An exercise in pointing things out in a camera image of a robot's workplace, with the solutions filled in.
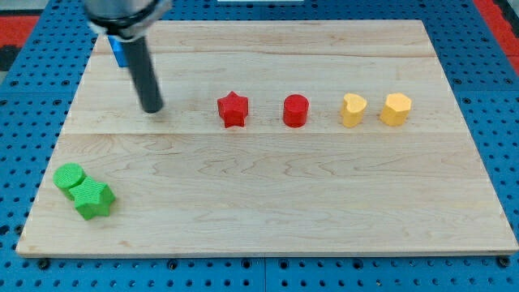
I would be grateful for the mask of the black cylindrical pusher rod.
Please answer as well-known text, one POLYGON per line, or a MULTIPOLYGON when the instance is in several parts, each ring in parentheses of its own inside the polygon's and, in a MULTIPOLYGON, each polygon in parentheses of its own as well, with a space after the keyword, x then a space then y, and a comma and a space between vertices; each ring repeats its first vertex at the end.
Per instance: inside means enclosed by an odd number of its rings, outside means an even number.
POLYGON ((159 112, 164 105, 161 91, 148 50, 146 37, 123 42, 122 51, 127 61, 141 109, 148 114, 159 112))

